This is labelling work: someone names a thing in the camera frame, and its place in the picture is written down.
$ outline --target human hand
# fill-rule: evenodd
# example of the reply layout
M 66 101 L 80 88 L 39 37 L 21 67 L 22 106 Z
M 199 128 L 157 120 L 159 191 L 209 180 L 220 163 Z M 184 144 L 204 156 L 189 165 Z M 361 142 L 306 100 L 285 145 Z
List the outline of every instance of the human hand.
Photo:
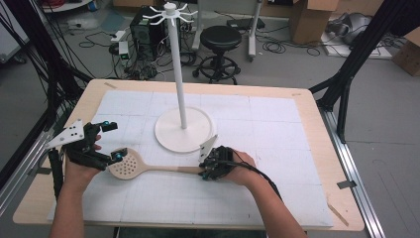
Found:
M 101 136 L 96 136 L 96 141 L 100 140 Z M 98 145 L 93 145 L 95 150 L 102 149 Z M 70 161 L 68 156 L 65 156 L 65 176 L 63 188 L 70 189 L 72 192 L 84 193 L 87 186 L 90 184 L 92 179 L 99 174 L 99 170 L 89 168 L 86 166 L 80 166 Z
M 233 158 L 234 162 L 236 163 L 245 162 L 250 166 L 256 166 L 254 159 L 245 152 L 233 150 Z M 250 171 L 247 168 L 236 166 L 233 170 L 224 176 L 224 179 L 231 180 L 238 185 L 248 186 L 255 176 L 259 177 L 257 173 Z

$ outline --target spatula handle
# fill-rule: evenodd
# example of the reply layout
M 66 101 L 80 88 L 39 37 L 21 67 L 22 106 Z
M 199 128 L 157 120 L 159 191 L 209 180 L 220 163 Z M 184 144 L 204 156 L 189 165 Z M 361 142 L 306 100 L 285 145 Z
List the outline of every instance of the spatula handle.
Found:
M 148 171 L 167 171 L 167 172 L 178 172 L 185 174 L 198 175 L 203 171 L 199 167 L 161 167 L 161 166 L 149 166 Z

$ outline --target forearm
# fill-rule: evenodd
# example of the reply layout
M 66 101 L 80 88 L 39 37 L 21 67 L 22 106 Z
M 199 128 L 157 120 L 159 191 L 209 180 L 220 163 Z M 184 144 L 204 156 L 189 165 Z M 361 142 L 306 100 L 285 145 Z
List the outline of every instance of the forearm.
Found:
M 82 192 L 63 186 L 55 209 L 50 238 L 82 238 L 84 236 Z
M 246 187 L 257 203 L 269 238 L 306 237 L 299 223 L 264 178 L 255 174 Z

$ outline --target wooden spatula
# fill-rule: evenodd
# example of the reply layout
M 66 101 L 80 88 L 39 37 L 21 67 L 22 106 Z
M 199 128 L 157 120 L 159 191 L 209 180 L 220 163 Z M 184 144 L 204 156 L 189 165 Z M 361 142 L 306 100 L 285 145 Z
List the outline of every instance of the wooden spatula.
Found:
M 149 166 L 135 150 L 127 148 L 123 161 L 108 167 L 109 172 L 118 179 L 133 179 L 146 171 L 167 171 L 198 175 L 203 169 L 197 167 Z

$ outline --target white grid paper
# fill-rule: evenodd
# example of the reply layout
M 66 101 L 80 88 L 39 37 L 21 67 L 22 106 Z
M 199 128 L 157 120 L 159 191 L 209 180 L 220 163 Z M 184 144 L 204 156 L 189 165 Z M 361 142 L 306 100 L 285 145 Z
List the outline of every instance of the white grid paper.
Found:
M 185 104 L 214 120 L 219 135 L 214 147 L 229 146 L 255 158 L 300 225 L 333 225 L 293 99 L 185 94 Z M 100 152 L 129 147 L 149 165 L 198 166 L 198 151 L 177 154 L 155 137 L 159 115 L 176 106 L 175 93 L 108 91 L 92 123 L 112 121 L 119 128 L 102 135 Z M 83 212 L 91 221 L 263 225 L 244 187 L 171 172 L 146 172 L 132 180 L 100 173 L 83 196 Z

